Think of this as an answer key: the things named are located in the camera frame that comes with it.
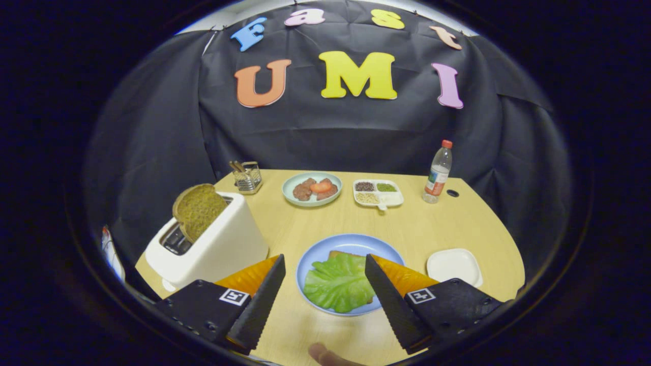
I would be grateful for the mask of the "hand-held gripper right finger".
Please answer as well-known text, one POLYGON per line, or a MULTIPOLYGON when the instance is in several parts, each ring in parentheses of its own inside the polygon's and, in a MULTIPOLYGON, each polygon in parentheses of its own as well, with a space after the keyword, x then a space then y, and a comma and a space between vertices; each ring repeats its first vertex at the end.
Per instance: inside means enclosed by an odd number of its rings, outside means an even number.
POLYGON ((451 347, 503 304, 459 278, 439 282, 374 254, 366 255, 365 275, 408 354, 451 347))

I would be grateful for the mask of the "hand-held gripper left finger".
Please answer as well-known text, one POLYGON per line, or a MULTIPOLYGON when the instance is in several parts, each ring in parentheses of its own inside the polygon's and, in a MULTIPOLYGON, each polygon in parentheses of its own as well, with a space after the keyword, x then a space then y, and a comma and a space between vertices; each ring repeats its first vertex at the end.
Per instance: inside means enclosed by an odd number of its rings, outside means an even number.
POLYGON ((248 355, 258 345, 285 274, 280 254, 214 283, 195 280, 154 308, 192 334, 248 355))

